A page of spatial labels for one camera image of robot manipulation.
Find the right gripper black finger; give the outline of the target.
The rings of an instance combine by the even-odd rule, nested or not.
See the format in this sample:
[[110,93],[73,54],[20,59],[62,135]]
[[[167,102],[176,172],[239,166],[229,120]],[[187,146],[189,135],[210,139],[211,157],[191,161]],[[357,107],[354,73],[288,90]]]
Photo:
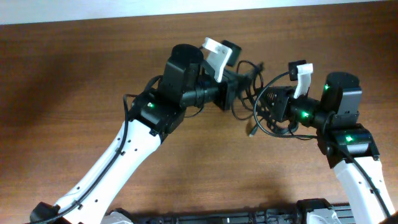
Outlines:
[[277,90],[275,87],[268,88],[261,96],[260,102],[263,106],[273,108],[277,102]]
[[238,75],[238,90],[246,90],[252,85],[254,80],[255,70],[251,70],[245,74]]

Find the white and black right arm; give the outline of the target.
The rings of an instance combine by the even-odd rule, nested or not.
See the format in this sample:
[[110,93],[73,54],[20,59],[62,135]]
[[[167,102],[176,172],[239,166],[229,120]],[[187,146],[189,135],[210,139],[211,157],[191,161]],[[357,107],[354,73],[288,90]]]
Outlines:
[[330,73],[320,100],[308,96],[312,70],[287,72],[295,86],[274,86],[276,76],[259,88],[250,78],[243,88],[256,126],[275,138],[317,140],[340,181],[357,223],[394,223],[397,212],[384,183],[380,153],[371,132],[358,123],[362,89],[358,77]]

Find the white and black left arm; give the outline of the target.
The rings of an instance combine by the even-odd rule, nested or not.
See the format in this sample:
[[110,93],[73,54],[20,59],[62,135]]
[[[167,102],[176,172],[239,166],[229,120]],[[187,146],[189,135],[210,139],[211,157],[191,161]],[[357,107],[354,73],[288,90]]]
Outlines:
[[40,202],[31,223],[100,223],[114,198],[165,138],[184,120],[188,107],[217,101],[222,109],[233,101],[237,75],[223,81],[226,66],[234,66],[241,48],[227,40],[196,47],[178,44],[162,75],[152,78],[144,91],[123,96],[124,122],[113,142],[94,166],[54,205]]

